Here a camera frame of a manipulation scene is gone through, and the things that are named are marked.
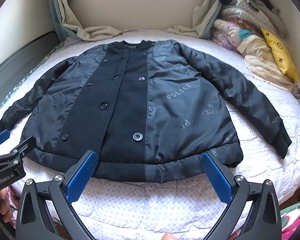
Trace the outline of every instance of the black jacket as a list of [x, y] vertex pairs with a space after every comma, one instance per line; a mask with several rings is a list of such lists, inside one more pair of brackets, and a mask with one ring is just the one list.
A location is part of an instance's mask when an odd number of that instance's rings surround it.
[[48, 70], [4, 113], [0, 131], [32, 112], [21, 140], [28, 157], [65, 172], [86, 150], [100, 152], [94, 177], [166, 182], [202, 173], [213, 151], [236, 167], [240, 142], [224, 99], [284, 158], [291, 143], [264, 94], [226, 63], [176, 41], [115, 42]]

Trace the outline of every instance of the pile of blankets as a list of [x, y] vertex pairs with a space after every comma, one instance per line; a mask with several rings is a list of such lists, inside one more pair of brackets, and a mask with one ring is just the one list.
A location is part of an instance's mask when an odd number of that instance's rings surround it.
[[275, 59], [274, 51], [265, 39], [270, 33], [278, 39], [278, 47], [287, 47], [283, 39], [287, 28], [279, 12], [273, 5], [268, 8], [261, 0], [231, 0], [222, 5], [211, 28], [210, 39], [225, 49], [242, 54], [255, 78], [292, 92], [300, 103], [300, 81], [282, 72], [278, 66], [281, 58], [279, 62]]

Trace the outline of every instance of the human hand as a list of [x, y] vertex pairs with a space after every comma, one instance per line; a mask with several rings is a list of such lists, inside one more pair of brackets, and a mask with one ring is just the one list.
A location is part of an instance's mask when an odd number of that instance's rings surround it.
[[165, 233], [162, 240], [178, 240], [175, 236], [170, 233]]
[[3, 221], [5, 223], [8, 223], [12, 219], [12, 210], [10, 208], [8, 191], [8, 187], [0, 190], [0, 198], [2, 199], [0, 204], [0, 213], [3, 215]]

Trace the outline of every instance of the white quilt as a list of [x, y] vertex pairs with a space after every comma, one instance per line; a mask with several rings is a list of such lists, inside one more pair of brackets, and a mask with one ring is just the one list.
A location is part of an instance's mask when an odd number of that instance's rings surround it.
[[[228, 51], [212, 41], [162, 31], [133, 31], [106, 41], [77, 42], [66, 45], [40, 66], [0, 109], [0, 119], [13, 102], [22, 98], [49, 68], [65, 58], [79, 55], [101, 43], [125, 40], [139, 43], [141, 40], [175, 39], [187, 46], [211, 54], [235, 67], [263, 92], [283, 119], [292, 140], [284, 160], [268, 145], [256, 128], [236, 109], [228, 105], [234, 126], [238, 132], [244, 154], [243, 161], [234, 174], [242, 174], [251, 182], [262, 183], [271, 179], [279, 203], [293, 195], [300, 186], [300, 106], [290, 92], [286, 92], [253, 78], [241, 55]], [[28, 117], [11, 131], [10, 139], [0, 145], [0, 155], [7, 154], [20, 140]], [[13, 186], [20, 193], [27, 179], [36, 182], [51, 180], [59, 172], [24, 159], [26, 177]], [[57, 217], [51, 203], [51, 215]], [[79, 217], [96, 239], [161, 239], [165, 232], [178, 239], [203, 239], [222, 214], [225, 204], [215, 194], [205, 174], [189, 179], [157, 183], [124, 183], [92, 178], [79, 201], [72, 203]], [[237, 227], [248, 214], [247, 205]]]

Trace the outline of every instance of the bed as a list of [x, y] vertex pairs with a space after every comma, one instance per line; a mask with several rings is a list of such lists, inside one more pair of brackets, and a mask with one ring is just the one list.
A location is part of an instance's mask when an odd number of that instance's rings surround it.
[[[168, 39], [177, 40], [230, 64], [269, 98], [292, 140], [287, 156], [282, 160], [256, 128], [238, 110], [227, 104], [244, 154], [243, 161], [231, 170], [251, 182], [262, 183], [265, 179], [271, 179], [279, 203], [283, 203], [300, 187], [300, 105], [292, 93], [253, 78], [240, 54], [223, 49], [209, 40], [164, 31], [130, 31], [104, 41], [67, 41], [58, 45], [9, 93], [0, 105], [0, 119], [5, 110], [22, 98], [41, 75], [65, 58], [79, 55], [102, 43], [122, 40], [139, 43], [141, 40]], [[18, 123], [11, 131], [10, 139], [0, 145], [0, 155], [10, 152], [19, 143], [27, 119], [28, 116]], [[41, 182], [51, 180], [59, 174], [28, 158], [24, 159], [24, 168], [26, 176], [13, 185], [18, 193], [21, 193], [27, 179]], [[163, 184], [91, 178], [79, 201], [72, 205], [88, 230], [100, 240], [161, 239], [165, 232], [173, 233], [178, 239], [202, 239], [225, 208], [205, 174]], [[52, 203], [48, 203], [48, 206], [52, 217], [58, 220]], [[249, 208], [248, 203], [236, 229], [244, 223]]]

